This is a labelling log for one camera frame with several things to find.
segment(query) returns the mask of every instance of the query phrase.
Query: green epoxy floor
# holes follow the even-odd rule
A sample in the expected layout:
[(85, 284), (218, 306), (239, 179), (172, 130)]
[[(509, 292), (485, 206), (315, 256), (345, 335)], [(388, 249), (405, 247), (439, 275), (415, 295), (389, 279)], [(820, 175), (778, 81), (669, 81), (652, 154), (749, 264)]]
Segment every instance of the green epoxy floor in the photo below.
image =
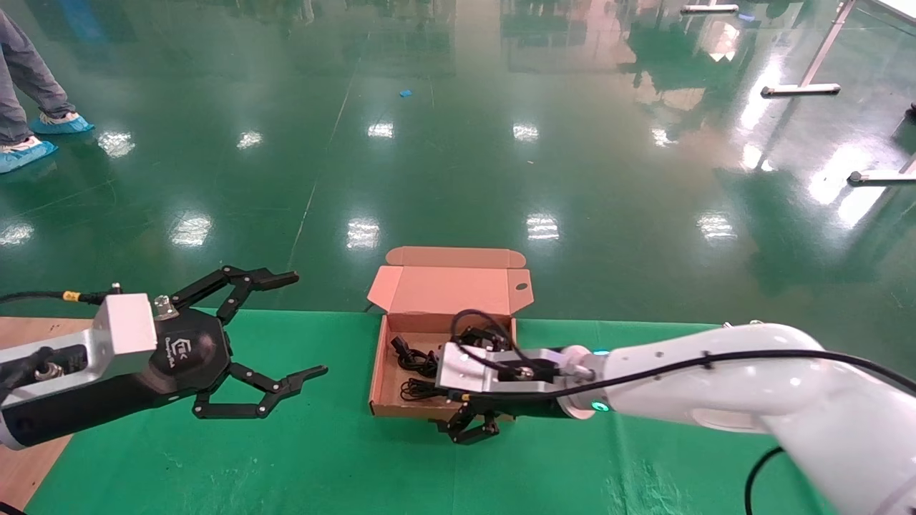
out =
[(0, 177), (0, 290), (233, 264), (302, 276), (250, 307), (359, 311), (391, 247), (510, 247), (525, 317), (761, 319), (916, 371), (916, 190), (844, 183), (916, 151), (916, 30), (857, 11), (839, 96), (764, 100), (836, 2), (683, 3), (8, 0), (98, 128)]

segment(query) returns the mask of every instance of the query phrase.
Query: black cable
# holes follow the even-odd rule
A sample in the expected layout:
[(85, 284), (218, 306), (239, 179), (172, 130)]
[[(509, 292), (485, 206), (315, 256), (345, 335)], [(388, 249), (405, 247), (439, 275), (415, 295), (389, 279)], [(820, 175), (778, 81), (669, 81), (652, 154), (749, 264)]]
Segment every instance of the black cable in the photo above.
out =
[(757, 474), (759, 474), (760, 469), (767, 464), (770, 458), (779, 453), (784, 453), (785, 451), (782, 447), (773, 447), (768, 450), (764, 455), (760, 457), (759, 460), (754, 464), (754, 467), (750, 469), (750, 474), (747, 475), (747, 480), (745, 481), (745, 514), (754, 515), (754, 509), (751, 507), (751, 492), (754, 490), (754, 480), (757, 479)]
[(0, 304), (28, 299), (63, 299), (64, 291), (20, 291), (0, 295)]
[(408, 402), (444, 397), (447, 394), (447, 390), (436, 388), (436, 383), (432, 381), (410, 378), (401, 384), (401, 398)]
[(7, 295), (0, 295), (0, 304), (6, 302), (15, 302), (15, 301), (28, 301), (31, 299), (55, 299), (58, 301), (67, 301), (67, 302), (82, 302), (84, 304), (92, 304), (95, 306), (101, 306), (102, 302), (105, 300), (109, 294), (120, 292), (120, 290), (115, 291), (112, 288), (109, 291), (96, 291), (90, 293), (80, 293), (78, 291), (18, 291), (16, 293), (7, 293)]
[(416, 372), (425, 378), (435, 378), (439, 371), (439, 358), (430, 351), (423, 354), (417, 349), (409, 349), (409, 358), (398, 355), (398, 365), (410, 372)]
[(522, 363), (524, 363), (527, 367), (531, 368), (532, 371), (535, 371), (535, 370), (546, 371), (544, 367), (538, 365), (537, 363), (534, 362), (533, 359), (531, 359), (528, 356), (525, 356), (521, 352), (521, 350), (518, 348), (518, 345), (516, 345), (515, 340), (513, 340), (512, 336), (509, 335), (509, 333), (506, 331), (506, 328), (503, 327), (501, 323), (497, 322), (496, 319), (493, 318), (491, 315), (489, 315), (488, 313), (482, 312), (480, 310), (461, 310), (458, 313), (456, 313), (454, 317), (452, 318), (452, 327), (451, 327), (452, 342), (458, 345), (458, 348), (460, 348), (465, 354), (471, 357), (474, 361), (476, 361), (477, 363), (480, 363), (481, 365), (485, 367), (495, 368), (496, 370), (507, 372), (509, 374), (512, 374), (513, 376), (518, 375), (517, 368), (509, 367), (507, 365), (503, 365), (501, 363), (497, 363), (495, 361), (490, 361), (489, 359), (484, 359), (480, 356), (476, 356), (468, 352), (468, 350), (464, 348), (464, 344), (462, 343), (461, 338), (458, 335), (458, 321), (463, 319), (465, 316), (471, 316), (471, 315), (479, 316), (483, 318), (484, 320), (490, 322), (493, 325), (493, 328), (498, 333), (498, 335), (506, 339), (506, 342), (509, 344), (509, 347), (513, 351), (515, 351), (516, 355), (518, 356), (518, 359)]
[(3, 404), (6, 397), (14, 389), (19, 388), (24, 379), (34, 374), (40, 367), (46, 367), (45, 363), (53, 354), (54, 350), (51, 347), (41, 347), (28, 355), (26, 359), (16, 363), (16, 368), (6, 375), (6, 379), (0, 383), (0, 404)]
[(7, 515), (26, 515), (24, 511), (17, 510), (3, 501), (0, 501), (0, 513), (6, 513)]
[(909, 389), (910, 392), (916, 393), (916, 381), (863, 357), (850, 356), (847, 354), (824, 350), (773, 349), (726, 352), (723, 354), (706, 354), (705, 356), (695, 357), (694, 359), (687, 359), (677, 363), (671, 363), (663, 367), (652, 368), (643, 372), (629, 374), (628, 376), (605, 379), (603, 381), (596, 381), (594, 383), (589, 383), (574, 388), (560, 389), (545, 393), (471, 393), (463, 394), (462, 398), (463, 400), (470, 400), (473, 398), (487, 398), (490, 400), (522, 400), (531, 402), (539, 400), (552, 400), (558, 399), (559, 397), (566, 397), (568, 395), (575, 395), (584, 391), (591, 391), (593, 389), (602, 389), (633, 381), (639, 381), (642, 379), (653, 378), (661, 374), (674, 372), (675, 370), (681, 370), (684, 368), (710, 367), (713, 363), (718, 361), (737, 361), (743, 359), (782, 359), (793, 357), (829, 359), (832, 361), (847, 363), (848, 365), (854, 365), (856, 367), (862, 367), (866, 370), (871, 370), (872, 372), (876, 372), (886, 378), (892, 379)]

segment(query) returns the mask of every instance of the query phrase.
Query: robotic arm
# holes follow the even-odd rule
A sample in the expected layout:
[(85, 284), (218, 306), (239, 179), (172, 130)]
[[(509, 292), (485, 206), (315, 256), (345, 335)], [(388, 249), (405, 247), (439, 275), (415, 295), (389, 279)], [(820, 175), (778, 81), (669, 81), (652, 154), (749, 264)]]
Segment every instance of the robotic arm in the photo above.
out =
[[(170, 297), (120, 293), (104, 297), (93, 325), (0, 351), (0, 444), (22, 449), (60, 436), (196, 396), (199, 419), (267, 417), (299, 395), (302, 383), (327, 373), (312, 367), (275, 381), (232, 361), (225, 326), (252, 291), (299, 280), (295, 272), (223, 267)], [(224, 286), (233, 286), (216, 315), (192, 309)], [(264, 392), (258, 404), (210, 403), (226, 378)]]
[[(797, 329), (752, 323), (610, 353), (578, 345), (523, 353), (529, 360), (443, 347), (436, 386), (463, 403), (447, 425), (453, 441), (498, 434), (502, 413), (584, 420), (611, 410), (768, 433), (841, 513), (916, 513), (916, 398), (835, 357), (814, 357), (843, 355)], [(468, 429), (478, 415), (483, 424)]]

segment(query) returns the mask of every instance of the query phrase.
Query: white robotic arm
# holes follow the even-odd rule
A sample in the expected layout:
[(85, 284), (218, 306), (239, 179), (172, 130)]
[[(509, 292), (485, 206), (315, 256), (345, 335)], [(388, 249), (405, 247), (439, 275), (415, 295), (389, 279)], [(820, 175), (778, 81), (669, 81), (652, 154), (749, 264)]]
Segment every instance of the white robotic arm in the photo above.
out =
[[(714, 359), (786, 350), (823, 348), (797, 329), (754, 323), (603, 354), (578, 345), (561, 351), (526, 349), (524, 354), (541, 366), (555, 364), (559, 374), (547, 379), (540, 370), (529, 374), (513, 352), (449, 343), (443, 348), (437, 386), (481, 392), (462, 398), (509, 414), (548, 413), (543, 402), (551, 399), (559, 408), (551, 416), (562, 411), (587, 419), (595, 411), (613, 410), (721, 431), (769, 433), (842, 514), (916, 513), (916, 398), (830, 359)], [(505, 371), (468, 359), (467, 353), (515, 364), (525, 377), (507, 377)], [(703, 361), (698, 356), (713, 358)], [(691, 360), (703, 363), (587, 389)], [(569, 389), (583, 391), (554, 394)]]

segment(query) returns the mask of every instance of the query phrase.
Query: shoe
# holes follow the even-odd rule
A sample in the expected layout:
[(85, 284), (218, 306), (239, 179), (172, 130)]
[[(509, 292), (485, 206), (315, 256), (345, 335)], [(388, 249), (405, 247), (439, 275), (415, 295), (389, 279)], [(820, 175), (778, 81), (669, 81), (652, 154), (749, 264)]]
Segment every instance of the shoe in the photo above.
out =
[(22, 168), (54, 150), (57, 150), (54, 144), (34, 136), (17, 145), (0, 145), (0, 174)]
[(28, 126), (35, 134), (76, 134), (95, 128), (79, 113), (67, 113), (62, 118), (51, 118), (41, 113), (38, 115), (38, 120), (32, 120)]

